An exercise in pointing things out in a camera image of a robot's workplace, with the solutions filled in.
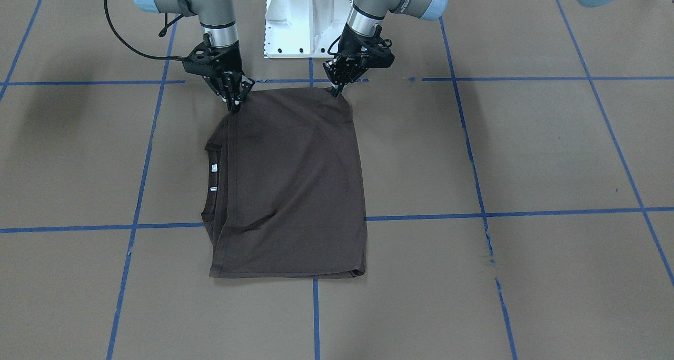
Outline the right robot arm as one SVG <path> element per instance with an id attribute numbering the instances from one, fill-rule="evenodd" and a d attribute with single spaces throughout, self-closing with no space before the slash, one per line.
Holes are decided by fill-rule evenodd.
<path id="1" fill-rule="evenodd" d="M 133 1 L 145 12 L 198 17 L 202 41 L 177 60 L 185 72 L 202 77 L 229 113 L 238 113 L 255 82 L 243 72 L 233 0 Z"/>

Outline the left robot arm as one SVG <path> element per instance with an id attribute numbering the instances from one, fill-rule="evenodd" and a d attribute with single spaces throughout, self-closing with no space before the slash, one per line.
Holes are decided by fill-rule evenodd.
<path id="1" fill-rule="evenodd" d="M 395 55 L 390 39 L 381 38 L 382 23 L 388 13 L 407 15 L 425 21 L 439 20 L 449 0 L 353 0 L 344 29 L 328 48 L 332 59 L 323 69 L 338 97 L 347 84 L 356 82 L 370 69 L 387 69 Z"/>

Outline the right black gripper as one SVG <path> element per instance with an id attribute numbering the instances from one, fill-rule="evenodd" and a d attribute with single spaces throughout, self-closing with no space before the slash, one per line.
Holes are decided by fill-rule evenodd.
<path id="1" fill-rule="evenodd" d="M 256 83 L 243 72 L 239 42 L 226 47 L 216 47 L 209 42 L 203 44 L 207 49 L 209 65 L 217 72 L 217 76 L 205 77 L 204 80 L 216 95 L 222 95 L 229 113 L 238 113 Z"/>

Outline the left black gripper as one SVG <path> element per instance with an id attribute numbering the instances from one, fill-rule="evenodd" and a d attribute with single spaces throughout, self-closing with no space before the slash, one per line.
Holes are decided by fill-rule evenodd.
<path id="1" fill-rule="evenodd" d="M 323 69 L 330 80 L 331 95 L 337 98 L 344 87 L 356 82 L 368 68 L 361 65 L 362 47 L 364 41 L 372 38 L 381 38 L 380 29 L 376 29 L 372 36 L 359 34 L 353 29 L 344 29 L 333 44 L 337 44 L 337 51 L 328 48 L 328 54 L 334 56 L 332 60 L 323 63 Z"/>

